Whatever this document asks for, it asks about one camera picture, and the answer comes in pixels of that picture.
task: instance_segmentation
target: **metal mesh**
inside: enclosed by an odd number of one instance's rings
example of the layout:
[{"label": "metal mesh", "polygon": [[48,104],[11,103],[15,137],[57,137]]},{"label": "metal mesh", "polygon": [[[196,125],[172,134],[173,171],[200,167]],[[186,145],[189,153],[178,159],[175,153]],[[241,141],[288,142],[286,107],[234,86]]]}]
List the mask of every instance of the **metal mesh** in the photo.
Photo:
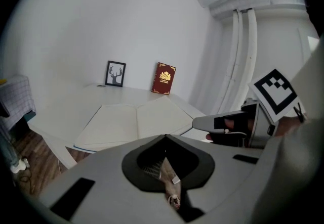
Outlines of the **metal mesh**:
[{"label": "metal mesh", "polygon": [[161,172],[161,166],[163,164],[163,161],[164,159],[159,160],[158,162],[152,163],[150,165],[143,165],[141,169],[151,177],[160,179],[160,172]]}]

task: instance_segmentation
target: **deer antler picture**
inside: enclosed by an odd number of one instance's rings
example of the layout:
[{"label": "deer antler picture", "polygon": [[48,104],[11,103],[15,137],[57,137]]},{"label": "deer antler picture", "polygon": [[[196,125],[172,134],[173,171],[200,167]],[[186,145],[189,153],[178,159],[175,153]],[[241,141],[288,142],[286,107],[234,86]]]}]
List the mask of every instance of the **deer antler picture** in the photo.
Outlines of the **deer antler picture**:
[{"label": "deer antler picture", "polygon": [[[116,71],[113,71],[114,68],[117,68],[119,66],[119,73]],[[123,86],[123,80],[124,80],[124,71],[125,71],[126,64],[120,63],[120,62],[108,62],[108,68],[106,75],[106,84],[107,85],[116,85],[116,86]],[[121,82],[117,82],[117,77],[121,76]]]}]

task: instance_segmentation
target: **hand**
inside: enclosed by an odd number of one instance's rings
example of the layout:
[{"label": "hand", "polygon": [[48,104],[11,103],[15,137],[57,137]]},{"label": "hand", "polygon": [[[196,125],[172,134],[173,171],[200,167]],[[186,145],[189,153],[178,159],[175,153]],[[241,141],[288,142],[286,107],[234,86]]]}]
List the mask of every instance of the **hand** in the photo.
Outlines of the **hand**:
[{"label": "hand", "polygon": [[[234,128],[234,121],[225,119],[225,125],[226,127],[231,130]],[[248,130],[252,131],[254,125],[253,119],[248,119]],[[279,120],[278,129],[275,133],[275,137],[280,137],[285,135],[290,129],[293,127],[299,127],[301,125],[301,122],[299,121],[298,117],[283,117]],[[206,135],[207,140],[212,140],[210,134]]]}]

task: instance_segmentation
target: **black slot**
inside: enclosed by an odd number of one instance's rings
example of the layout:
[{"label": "black slot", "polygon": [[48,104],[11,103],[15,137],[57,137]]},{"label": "black slot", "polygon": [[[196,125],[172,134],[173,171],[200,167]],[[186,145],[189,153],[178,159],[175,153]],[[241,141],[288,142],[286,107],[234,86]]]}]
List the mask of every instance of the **black slot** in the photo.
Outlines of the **black slot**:
[{"label": "black slot", "polygon": [[268,128],[268,132],[267,133],[270,136],[272,136],[273,135],[273,132],[274,132],[274,129],[275,129],[275,126],[274,125],[270,125],[269,128]]},{"label": "black slot", "polygon": [[224,122],[224,117],[214,118],[214,129],[227,129]]},{"label": "black slot", "polygon": [[259,158],[256,157],[249,157],[249,156],[244,156],[244,155],[235,155],[233,156],[234,159],[239,160],[239,161],[243,161],[246,163],[250,163],[250,164],[256,164],[259,160]]},{"label": "black slot", "polygon": [[95,181],[80,178],[65,194],[51,207],[51,211],[65,220],[70,220]]},{"label": "black slot", "polygon": [[164,192],[164,183],[147,175],[142,168],[165,157],[180,178],[182,189],[204,186],[214,172],[215,163],[211,155],[171,135],[161,135],[132,150],[124,157],[121,168],[125,177],[138,189]]}]

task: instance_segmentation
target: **cable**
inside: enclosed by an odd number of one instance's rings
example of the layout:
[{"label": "cable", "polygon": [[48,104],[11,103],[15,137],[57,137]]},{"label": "cable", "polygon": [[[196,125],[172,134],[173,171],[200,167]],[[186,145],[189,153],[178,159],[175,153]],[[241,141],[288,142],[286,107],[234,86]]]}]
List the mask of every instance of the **cable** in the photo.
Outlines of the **cable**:
[{"label": "cable", "polygon": [[57,164],[58,164],[58,166],[59,166],[60,173],[62,173],[62,172],[61,172],[61,168],[60,168],[60,160],[59,160],[59,159],[57,160]]},{"label": "cable", "polygon": [[297,116],[298,116],[299,121],[300,121],[301,123],[303,123],[303,122],[305,121],[305,117],[304,117],[304,115],[303,115],[303,113],[302,113],[302,109],[301,109],[301,107],[300,107],[300,103],[298,103],[298,108],[299,108],[299,110],[294,106],[294,110],[295,110],[295,113],[296,113]]},{"label": "cable", "polygon": [[247,134],[246,134],[246,133],[244,133],[244,132],[241,132],[241,131],[234,131],[234,132],[229,132],[228,134],[241,134],[241,135],[247,136]]},{"label": "cable", "polygon": [[23,176],[20,176],[18,180],[20,182],[22,182],[22,183],[28,183],[29,182],[29,194],[32,195],[32,186],[31,186],[32,173],[31,173],[31,171],[29,169],[27,169],[24,173],[27,173],[27,172],[30,173],[30,176],[23,175]]}]

